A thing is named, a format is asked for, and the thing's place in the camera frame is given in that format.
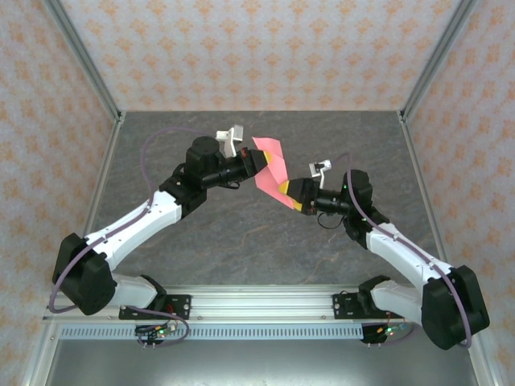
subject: patterned wallpaper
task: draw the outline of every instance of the patterned wallpaper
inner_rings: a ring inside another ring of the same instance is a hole
[[[515,7],[480,1],[410,131],[452,261],[480,279],[515,380]]]
[[[18,385],[112,121],[41,0],[0,2],[0,64],[0,384]]]
[[[459,0],[64,0],[119,109],[400,109]]]

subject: metal base plate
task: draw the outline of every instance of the metal base plate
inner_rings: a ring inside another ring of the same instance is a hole
[[[135,340],[133,324],[64,324],[62,340]],[[187,340],[321,340],[363,339],[359,323],[263,323],[263,324],[190,324]],[[177,339],[184,334],[184,326],[164,340]]]
[[[180,316],[182,319],[188,320],[190,318],[190,309],[192,308],[191,295],[167,295],[164,307],[159,310],[160,312],[170,313],[170,308],[173,310],[173,315]],[[143,314],[130,308],[120,309],[118,314],[120,320],[168,320],[166,316],[158,316],[153,314]]]

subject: gray stone surface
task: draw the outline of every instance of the gray stone surface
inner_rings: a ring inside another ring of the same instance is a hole
[[[350,151],[354,167],[369,173],[379,210],[411,240],[437,256],[408,149],[395,112],[170,112],[128,113],[103,192],[95,228],[107,226],[146,199],[140,149],[158,129],[185,126],[214,134],[234,124],[252,136],[280,139],[290,179],[309,177],[308,163]],[[149,150],[157,187],[183,162],[191,133],[162,136]],[[340,189],[346,165],[328,174]],[[152,276],[163,285],[357,285],[378,274],[406,280],[388,263],[355,244],[343,226],[329,231],[258,190],[216,188],[189,217],[137,248],[118,273]]]

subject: orange floral pattern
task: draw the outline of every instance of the orange floral pattern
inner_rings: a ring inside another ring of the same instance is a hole
[[[513,20],[511,2],[483,0],[409,122],[452,262],[479,278],[505,384],[515,380]]]
[[[459,0],[63,3],[119,109],[392,110]]]
[[[0,2],[0,36],[0,383],[14,385],[60,240],[84,225],[112,121],[42,1]]]

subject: pink cloth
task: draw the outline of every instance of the pink cloth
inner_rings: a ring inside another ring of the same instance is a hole
[[[279,191],[279,185],[288,181],[288,172],[282,156],[281,142],[273,138],[252,137],[252,139],[259,150],[268,152],[272,158],[270,164],[254,177],[256,186],[267,195],[274,197],[278,202],[293,209],[293,199]]]

